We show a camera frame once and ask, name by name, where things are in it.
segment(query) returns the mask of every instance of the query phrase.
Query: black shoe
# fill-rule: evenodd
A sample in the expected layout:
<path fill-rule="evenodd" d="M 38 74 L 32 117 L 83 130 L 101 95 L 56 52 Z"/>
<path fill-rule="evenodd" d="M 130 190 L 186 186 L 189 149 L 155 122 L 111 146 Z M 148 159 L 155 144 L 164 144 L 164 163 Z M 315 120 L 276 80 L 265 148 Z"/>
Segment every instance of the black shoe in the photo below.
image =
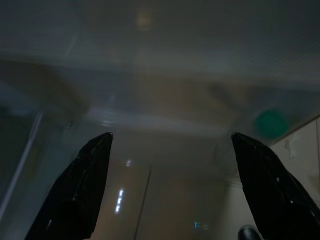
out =
<path fill-rule="evenodd" d="M 262 240 L 253 226 L 246 225 L 240 228 L 238 240 Z"/>

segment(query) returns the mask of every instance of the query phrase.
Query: green ball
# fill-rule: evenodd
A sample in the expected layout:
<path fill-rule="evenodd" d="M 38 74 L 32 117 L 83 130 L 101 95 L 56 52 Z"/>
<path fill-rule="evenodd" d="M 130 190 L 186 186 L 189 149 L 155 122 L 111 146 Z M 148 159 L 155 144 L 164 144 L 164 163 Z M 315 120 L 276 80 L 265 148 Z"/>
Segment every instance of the green ball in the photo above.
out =
<path fill-rule="evenodd" d="M 289 130 L 289 123 L 283 115 L 276 110 L 268 110 L 261 113 L 255 119 L 258 133 L 267 139 L 276 139 Z"/>

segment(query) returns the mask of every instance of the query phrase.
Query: green object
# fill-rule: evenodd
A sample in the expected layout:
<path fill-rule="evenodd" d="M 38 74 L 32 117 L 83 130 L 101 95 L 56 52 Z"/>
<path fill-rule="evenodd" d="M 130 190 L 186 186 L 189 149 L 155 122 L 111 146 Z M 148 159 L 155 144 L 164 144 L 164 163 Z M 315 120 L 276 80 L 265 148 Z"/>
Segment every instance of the green object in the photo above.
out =
<path fill-rule="evenodd" d="M 258 133 L 267 139 L 276 139 L 289 130 L 289 123 L 283 115 L 276 110 L 268 110 L 255 119 Z"/>

